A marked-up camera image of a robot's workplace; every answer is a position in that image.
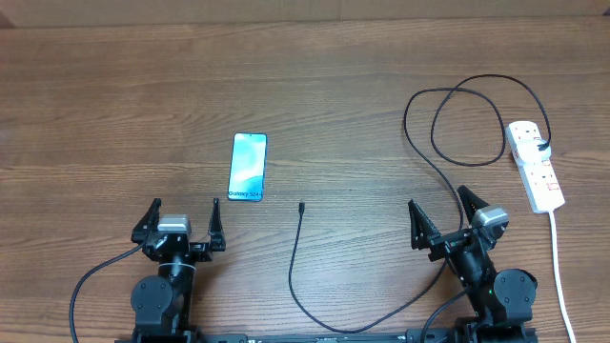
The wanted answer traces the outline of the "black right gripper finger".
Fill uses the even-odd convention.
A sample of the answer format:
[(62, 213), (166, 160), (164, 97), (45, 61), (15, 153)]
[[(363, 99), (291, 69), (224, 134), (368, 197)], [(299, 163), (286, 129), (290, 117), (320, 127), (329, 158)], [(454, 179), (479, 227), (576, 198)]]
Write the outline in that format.
[(428, 249), (440, 238), (440, 232), (415, 200), (408, 203), (411, 222), (411, 247), (413, 250)]
[(457, 188), (457, 193), (461, 201), (468, 223), (473, 222), (476, 211), (489, 206), (487, 202), (475, 195), (470, 189), (462, 185)]

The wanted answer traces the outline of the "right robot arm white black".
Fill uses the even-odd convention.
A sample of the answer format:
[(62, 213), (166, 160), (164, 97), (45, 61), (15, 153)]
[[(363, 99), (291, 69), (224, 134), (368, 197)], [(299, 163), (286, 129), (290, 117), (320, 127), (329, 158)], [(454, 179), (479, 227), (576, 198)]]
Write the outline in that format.
[[(422, 329), (405, 335), (411, 342), (536, 342), (536, 331), (525, 324), (533, 318), (537, 279), (521, 269), (499, 272), (489, 255), (507, 229), (508, 212), (465, 186), (457, 194), (468, 227), (448, 234), (438, 231), (416, 201), (408, 203), (412, 248), (427, 250), (432, 262), (447, 263), (463, 290), (435, 310)], [(437, 316), (462, 297), (468, 298), (474, 314), (457, 319), (449, 329), (433, 330)]]

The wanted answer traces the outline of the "blue Samsung Galaxy smartphone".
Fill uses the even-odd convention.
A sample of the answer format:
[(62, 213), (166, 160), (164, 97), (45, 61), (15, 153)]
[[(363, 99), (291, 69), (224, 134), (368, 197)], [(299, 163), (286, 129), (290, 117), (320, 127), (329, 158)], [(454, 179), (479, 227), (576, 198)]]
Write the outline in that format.
[(234, 135), (227, 196), (232, 201), (263, 199), (268, 137), (264, 133)]

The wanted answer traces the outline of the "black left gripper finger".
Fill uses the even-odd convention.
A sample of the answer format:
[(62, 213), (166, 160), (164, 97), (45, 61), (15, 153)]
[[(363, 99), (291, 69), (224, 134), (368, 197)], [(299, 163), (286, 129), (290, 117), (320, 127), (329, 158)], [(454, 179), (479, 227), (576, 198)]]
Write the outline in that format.
[(208, 234), (210, 237), (210, 250), (212, 252), (224, 252), (226, 250), (226, 240), (221, 223), (220, 201), (218, 198), (213, 200), (213, 211), (210, 218)]
[(155, 198), (152, 201), (147, 212), (132, 229), (131, 241), (133, 243), (142, 244), (149, 234), (157, 228), (161, 205), (162, 200), (160, 198)]

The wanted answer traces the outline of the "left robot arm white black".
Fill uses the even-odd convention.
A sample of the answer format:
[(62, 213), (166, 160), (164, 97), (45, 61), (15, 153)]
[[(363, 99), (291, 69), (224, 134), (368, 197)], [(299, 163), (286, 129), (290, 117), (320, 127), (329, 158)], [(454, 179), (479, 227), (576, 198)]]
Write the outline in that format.
[(203, 342), (204, 334), (191, 323), (194, 280), (198, 263), (211, 262), (216, 252), (226, 250), (220, 202), (213, 201), (207, 242), (193, 242), (189, 216), (162, 215), (161, 204), (154, 199), (132, 229), (132, 242), (158, 264), (156, 274), (142, 278), (132, 289), (132, 341)]

